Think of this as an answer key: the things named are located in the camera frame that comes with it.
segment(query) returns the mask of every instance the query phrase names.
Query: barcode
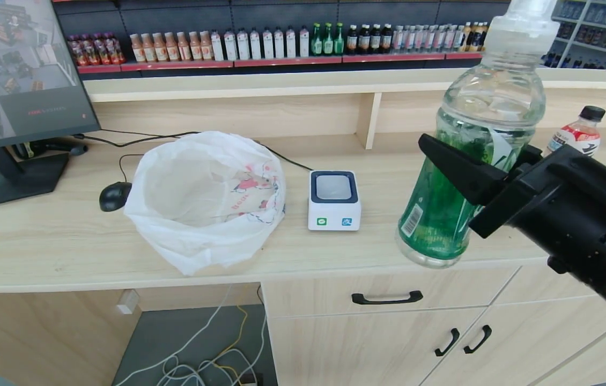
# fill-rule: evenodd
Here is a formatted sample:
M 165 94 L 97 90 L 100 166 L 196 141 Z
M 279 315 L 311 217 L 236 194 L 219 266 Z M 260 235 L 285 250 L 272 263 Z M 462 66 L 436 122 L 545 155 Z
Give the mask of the barcode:
M 403 226 L 401 227 L 401 232 L 404 235 L 410 237 L 415 232 L 415 228 L 418 227 L 418 223 L 420 222 L 420 217 L 423 216 L 423 208 L 421 208 L 418 204 L 413 206 L 413 210 L 410 211 L 410 216 L 406 218 Z

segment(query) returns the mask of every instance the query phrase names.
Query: monitor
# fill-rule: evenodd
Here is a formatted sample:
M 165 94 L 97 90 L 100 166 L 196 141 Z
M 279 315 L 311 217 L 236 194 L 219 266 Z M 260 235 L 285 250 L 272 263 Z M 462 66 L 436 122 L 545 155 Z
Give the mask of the monitor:
M 68 154 L 7 146 L 99 130 L 50 0 L 0 0 L 0 203 L 55 190 Z

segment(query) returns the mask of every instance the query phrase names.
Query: gray floor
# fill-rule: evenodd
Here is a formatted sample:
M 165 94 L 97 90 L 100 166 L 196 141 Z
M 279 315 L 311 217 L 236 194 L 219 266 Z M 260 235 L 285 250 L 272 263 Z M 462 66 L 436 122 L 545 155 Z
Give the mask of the gray floor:
M 264 318 L 262 305 L 244 306 L 248 312 L 241 341 L 237 344 L 244 355 L 253 361 L 261 347 L 261 328 Z M 192 310 L 153 311 L 143 313 L 129 342 L 129 347 L 122 358 L 115 381 L 117 384 L 131 372 L 150 366 L 180 349 L 193 334 L 207 322 L 214 308 L 196 308 Z M 223 349 L 232 344 L 239 335 L 239 326 L 243 313 L 236 307 L 222 307 L 210 326 L 205 329 L 178 356 L 182 363 L 197 368 L 205 359 L 212 359 Z M 241 373 L 247 367 L 237 354 L 227 354 L 222 366 L 231 366 Z M 264 331 L 264 349 L 255 366 L 256 372 L 264 376 L 264 386 L 277 386 L 274 372 L 269 334 L 267 327 Z M 207 386 L 227 386 L 230 383 L 218 369 L 207 369 L 201 373 Z M 149 369 L 130 378 L 124 386 L 148 386 L 158 383 L 162 377 L 161 367 Z M 167 386 L 177 386 L 182 381 L 173 381 Z

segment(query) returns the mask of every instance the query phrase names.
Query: white plastic bag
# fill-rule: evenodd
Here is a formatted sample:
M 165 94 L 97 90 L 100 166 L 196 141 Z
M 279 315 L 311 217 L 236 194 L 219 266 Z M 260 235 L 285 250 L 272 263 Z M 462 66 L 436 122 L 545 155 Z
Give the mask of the white plastic bag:
M 136 229 L 183 274 L 252 257 L 284 218 L 279 159 L 251 139 L 189 135 L 148 151 L 124 206 Z

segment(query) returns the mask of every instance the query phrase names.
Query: robotic arm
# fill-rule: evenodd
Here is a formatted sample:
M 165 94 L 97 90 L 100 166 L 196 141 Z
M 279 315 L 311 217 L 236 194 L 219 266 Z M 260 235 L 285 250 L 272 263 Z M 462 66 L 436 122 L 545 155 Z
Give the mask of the robotic arm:
M 527 146 L 505 173 L 430 135 L 418 144 L 474 205 L 470 228 L 486 239 L 502 225 L 519 229 L 569 273 L 606 300 L 606 166 L 564 145 L 547 157 Z

